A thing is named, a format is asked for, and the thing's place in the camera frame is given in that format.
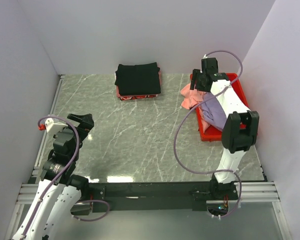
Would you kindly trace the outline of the salmon pink t shirt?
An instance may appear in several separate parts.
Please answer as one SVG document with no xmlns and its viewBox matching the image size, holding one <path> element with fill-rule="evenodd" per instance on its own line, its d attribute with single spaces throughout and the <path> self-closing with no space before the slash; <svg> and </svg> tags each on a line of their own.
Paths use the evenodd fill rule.
<svg viewBox="0 0 300 240">
<path fill-rule="evenodd" d="M 195 105 L 201 103 L 204 100 L 206 92 L 198 91 L 196 89 L 190 90 L 190 83 L 188 83 L 181 91 L 180 94 L 184 97 L 181 106 L 187 110 L 190 110 Z M 203 132 L 210 126 L 208 122 L 205 121 L 203 110 L 201 107 L 198 107 L 196 110 L 199 110 L 200 122 L 203 127 Z"/>
</svg>

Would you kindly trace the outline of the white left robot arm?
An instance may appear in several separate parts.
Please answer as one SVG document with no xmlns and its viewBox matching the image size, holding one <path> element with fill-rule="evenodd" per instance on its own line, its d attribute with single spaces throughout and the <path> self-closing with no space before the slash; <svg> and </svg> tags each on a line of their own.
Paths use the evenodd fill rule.
<svg viewBox="0 0 300 240">
<path fill-rule="evenodd" d="M 57 223 L 89 191 L 87 178 L 75 175 L 83 141 L 94 128 L 92 114 L 70 113 L 42 117 L 38 129 L 53 136 L 48 159 L 42 167 L 34 199 L 14 240 L 51 240 Z"/>
</svg>

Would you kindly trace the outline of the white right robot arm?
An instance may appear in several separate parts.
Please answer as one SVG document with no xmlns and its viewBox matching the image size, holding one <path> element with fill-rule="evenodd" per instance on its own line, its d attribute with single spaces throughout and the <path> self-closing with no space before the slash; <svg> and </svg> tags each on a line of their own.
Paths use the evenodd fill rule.
<svg viewBox="0 0 300 240">
<path fill-rule="evenodd" d="M 190 89 L 205 93 L 200 109 L 217 107 L 213 120 L 221 130 L 223 152 L 211 176 L 210 192 L 226 195 L 234 188 L 242 158 L 257 141 L 260 116 L 240 98 L 239 78 L 220 72 L 215 57 L 205 56 L 201 68 L 192 71 Z"/>
</svg>

